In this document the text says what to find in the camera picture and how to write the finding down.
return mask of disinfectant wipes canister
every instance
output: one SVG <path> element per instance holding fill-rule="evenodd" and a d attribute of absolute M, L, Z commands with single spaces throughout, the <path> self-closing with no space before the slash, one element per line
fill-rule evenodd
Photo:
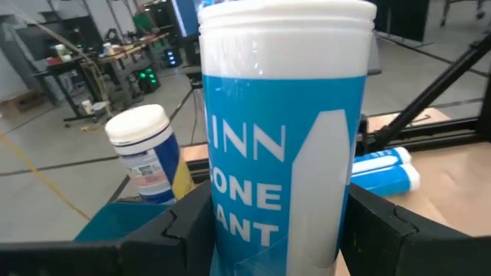
<path fill-rule="evenodd" d="M 373 4 L 245 0 L 199 13 L 222 275 L 330 275 Z"/>
<path fill-rule="evenodd" d="M 194 188 L 170 120 L 160 105 L 124 111 L 105 128 L 143 201 L 171 205 Z"/>

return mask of container lid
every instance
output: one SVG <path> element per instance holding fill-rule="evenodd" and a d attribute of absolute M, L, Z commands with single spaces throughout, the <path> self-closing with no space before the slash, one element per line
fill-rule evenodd
<path fill-rule="evenodd" d="M 409 192 L 416 191 L 421 186 L 421 176 L 411 164 L 402 164 L 400 167 L 406 172 L 409 179 Z"/>
<path fill-rule="evenodd" d="M 146 139 L 169 126 L 165 110 L 149 104 L 124 111 L 109 120 L 106 133 L 113 143 L 133 143 Z"/>
<path fill-rule="evenodd" d="M 373 21 L 377 7 L 363 0 L 247 0 L 211 5 L 199 13 L 199 22 L 222 17 L 248 15 L 270 16 L 321 16 L 366 19 Z"/>
<path fill-rule="evenodd" d="M 397 148 L 394 148 L 394 150 L 397 154 L 399 154 L 400 160 L 403 164 L 411 162 L 411 155 L 407 149 L 404 149 L 402 146 L 398 146 Z"/>

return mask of product label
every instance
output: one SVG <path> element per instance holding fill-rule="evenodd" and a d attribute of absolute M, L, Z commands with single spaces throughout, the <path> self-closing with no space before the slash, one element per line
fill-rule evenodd
<path fill-rule="evenodd" d="M 224 276 L 334 269 L 364 81 L 203 76 Z"/>
<path fill-rule="evenodd" d="M 120 160 L 138 186 L 165 183 L 170 187 L 155 150 L 150 149 L 142 153 L 121 156 Z"/>

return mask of concrete floor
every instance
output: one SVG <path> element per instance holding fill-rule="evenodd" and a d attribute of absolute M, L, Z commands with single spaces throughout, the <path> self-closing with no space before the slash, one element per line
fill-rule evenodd
<path fill-rule="evenodd" d="M 466 7 L 469 12 L 458 20 L 453 14 L 459 10 L 457 5 Z M 475 21 L 474 5 L 454 5 L 448 25 L 439 30 L 432 45 L 421 50 L 451 60 L 458 57 L 485 30 L 491 15 L 490 12 L 483 21 Z M 390 42 L 379 40 L 378 44 L 383 73 L 367 80 L 363 104 L 363 112 L 367 115 L 402 110 L 448 66 Z M 489 60 L 476 68 L 487 71 L 488 66 Z M 161 79 L 162 87 L 147 95 L 144 103 L 161 104 L 167 114 L 171 114 L 190 89 L 187 78 L 175 73 L 175 70 L 161 72 L 160 75 L 165 76 Z M 481 98 L 485 84 L 484 77 L 466 73 L 433 104 L 452 118 L 476 116 L 479 103 L 462 104 L 462 101 Z M 190 97 L 172 122 L 181 145 L 191 143 L 194 112 L 193 97 Z M 72 128 L 64 128 L 62 118 L 70 115 L 68 106 L 53 108 L 47 103 L 13 120 L 1 119 L 0 131 L 37 167 L 115 155 L 102 127 L 89 133 L 81 132 L 80 127 L 91 125 L 90 122 L 73 123 Z M 198 114 L 193 142 L 203 142 L 205 138 L 203 116 Z M 26 169 L 19 158 L 0 143 L 0 242 L 72 239 L 86 221 L 32 173 L 9 175 Z M 43 173 L 88 215 L 94 215 L 106 204 L 125 178 L 117 159 L 49 169 Z M 135 194 L 136 189 L 130 183 L 120 196 Z"/>

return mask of person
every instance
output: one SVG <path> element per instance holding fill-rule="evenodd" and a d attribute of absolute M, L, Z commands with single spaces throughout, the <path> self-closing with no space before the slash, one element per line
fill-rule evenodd
<path fill-rule="evenodd" d="M 137 27 L 137 33 L 140 35 L 149 35 L 152 33 L 152 24 L 150 23 L 149 15 L 145 12 L 145 7 L 139 5 L 137 12 L 133 15 L 133 22 Z"/>

